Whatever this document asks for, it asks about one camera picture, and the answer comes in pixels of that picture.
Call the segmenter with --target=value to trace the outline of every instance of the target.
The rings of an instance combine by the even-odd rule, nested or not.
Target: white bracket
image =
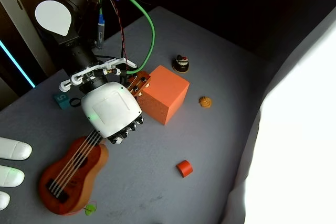
[[[119,76],[121,73],[121,70],[117,68],[116,66],[123,64],[123,63],[127,63],[127,65],[130,66],[131,68],[138,67],[137,64],[133,63],[130,60],[126,60],[125,58],[111,59],[111,60],[105,61],[103,64],[95,65],[93,67],[87,68],[83,71],[73,74],[72,76],[70,76],[70,79],[62,81],[60,83],[59,90],[62,92],[67,92],[70,90],[71,85],[75,85],[75,86],[81,85],[83,83],[84,74],[92,72],[97,69],[103,69],[103,72],[105,75],[108,74],[107,70],[115,69],[116,70],[115,74]]]

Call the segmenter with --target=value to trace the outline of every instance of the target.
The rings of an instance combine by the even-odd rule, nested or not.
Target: green tube
[[[154,24],[153,21],[151,19],[151,17],[148,15],[148,13],[141,7],[141,5],[139,5],[135,0],[129,0],[131,1],[142,13],[143,15],[147,18],[149,24],[151,25],[151,29],[152,29],[152,42],[151,42],[151,47],[148,50],[147,56],[145,58],[145,60],[143,61],[143,63],[135,70],[132,71],[127,71],[127,74],[133,74],[133,73],[137,73],[139,72],[147,63],[148,59],[151,56],[151,53],[153,51],[154,48],[154,43],[155,43],[155,28],[154,28]]]

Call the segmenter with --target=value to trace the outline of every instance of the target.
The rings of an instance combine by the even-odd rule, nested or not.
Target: gray table
[[[1,160],[19,168],[26,178],[17,188],[0,188],[11,196],[0,212],[0,223],[217,223],[233,184],[241,152],[258,109],[251,84],[262,62],[249,52],[205,29],[158,7],[150,12],[157,38],[145,69],[171,69],[171,59],[182,54],[190,82],[182,107],[162,126],[144,113],[145,123],[121,145],[107,143],[110,158],[96,179],[91,199],[97,212],[69,217],[49,212],[40,202],[37,182],[41,172],[60,159],[69,145],[90,131],[81,108],[61,110],[52,98],[63,71],[39,84],[0,113],[0,136],[29,143],[26,161]],[[150,44],[150,28],[142,17],[125,29],[128,57],[140,63]],[[106,41],[100,54],[119,56],[120,35]],[[70,96],[78,96],[76,89]],[[213,99],[201,108],[199,97]],[[175,168],[187,159],[194,172],[182,178]]]

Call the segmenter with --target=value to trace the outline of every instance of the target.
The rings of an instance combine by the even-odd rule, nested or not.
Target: teal cube
[[[54,94],[54,100],[63,110],[70,107],[70,99],[65,93]]]

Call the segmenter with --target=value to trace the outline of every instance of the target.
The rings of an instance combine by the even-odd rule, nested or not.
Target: orange box
[[[138,103],[144,112],[165,125],[182,105],[189,82],[163,66],[150,76],[150,85],[142,90]]]

